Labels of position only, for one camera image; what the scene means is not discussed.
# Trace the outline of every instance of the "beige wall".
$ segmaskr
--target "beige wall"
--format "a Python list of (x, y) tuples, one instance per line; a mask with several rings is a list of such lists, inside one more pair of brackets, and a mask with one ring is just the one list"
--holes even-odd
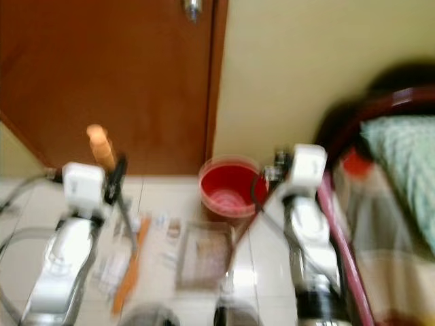
[(308, 142), (387, 65), (435, 55), (432, 0), (230, 0), (214, 154)]
[(42, 171), (42, 165), (0, 122), (0, 176), (30, 177)]

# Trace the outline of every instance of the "orange stick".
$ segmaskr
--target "orange stick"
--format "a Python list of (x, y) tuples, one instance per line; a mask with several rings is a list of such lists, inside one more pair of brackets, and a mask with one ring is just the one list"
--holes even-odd
[(118, 289), (116, 290), (114, 305), (112, 306), (111, 313), (116, 316), (121, 313), (124, 302), (128, 299), (131, 290), (135, 287), (137, 279), (139, 278), (139, 260), (143, 242), (145, 241), (145, 236), (150, 228), (151, 219), (146, 217), (142, 220), (141, 229), (137, 235), (137, 253), (130, 258), (130, 264), (128, 269), (120, 283)]

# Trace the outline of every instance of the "bucket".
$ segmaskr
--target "bucket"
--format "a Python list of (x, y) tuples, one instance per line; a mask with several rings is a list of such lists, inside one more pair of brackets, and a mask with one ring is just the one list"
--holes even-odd
[[(254, 218), (251, 185), (259, 174), (258, 164), (249, 158), (224, 156), (206, 162), (199, 172), (199, 187), (207, 218), (233, 226)], [(267, 184), (263, 178), (258, 179), (255, 195), (260, 204), (266, 200)]]

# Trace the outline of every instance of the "white tile floor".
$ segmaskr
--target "white tile floor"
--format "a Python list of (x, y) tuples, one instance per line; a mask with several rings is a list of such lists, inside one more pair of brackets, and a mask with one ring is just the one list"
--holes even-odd
[[(0, 179), (0, 201), (16, 184), (16, 180)], [(180, 219), (201, 218), (197, 178), (194, 177), (127, 178), (124, 193), (132, 200), (132, 211), (148, 212), (153, 216), (166, 213), (171, 218)], [(15, 229), (28, 226), (54, 228), (66, 210), (61, 187), (45, 183), (30, 189), (12, 208), (0, 217), (0, 240)], [(278, 202), (271, 202), (267, 209), (278, 221), (283, 221)], [(99, 248), (108, 246), (110, 239), (103, 233)], [(44, 246), (45, 242), (41, 240), (15, 244), (1, 261), (0, 283), (20, 309), (24, 308), (38, 275)], [(151, 244), (145, 243), (141, 277), (122, 316), (135, 306), (160, 301), (173, 309), (182, 325), (212, 325), (218, 295), (175, 292), (173, 283), (167, 281), (175, 276), (175, 269), (156, 264), (161, 257), (159, 254), (150, 257), (152, 255), (146, 246)], [(252, 225), (241, 242), (233, 268), (233, 297), (251, 304), (265, 326), (294, 325), (296, 304), (288, 250), (283, 240), (261, 220)], [(112, 318), (109, 310), (105, 296), (89, 282), (76, 325), (118, 325), (120, 319)], [(3, 310), (0, 314), (0, 325), (11, 325)]]

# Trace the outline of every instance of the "white plastic part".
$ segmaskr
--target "white plastic part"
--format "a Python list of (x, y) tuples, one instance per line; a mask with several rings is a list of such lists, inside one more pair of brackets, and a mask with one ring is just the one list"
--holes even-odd
[(69, 206), (89, 214), (100, 208), (105, 175), (102, 168), (68, 163), (62, 172), (63, 191)]
[(296, 144), (289, 182), (293, 186), (317, 188), (324, 175), (326, 158), (322, 146)]

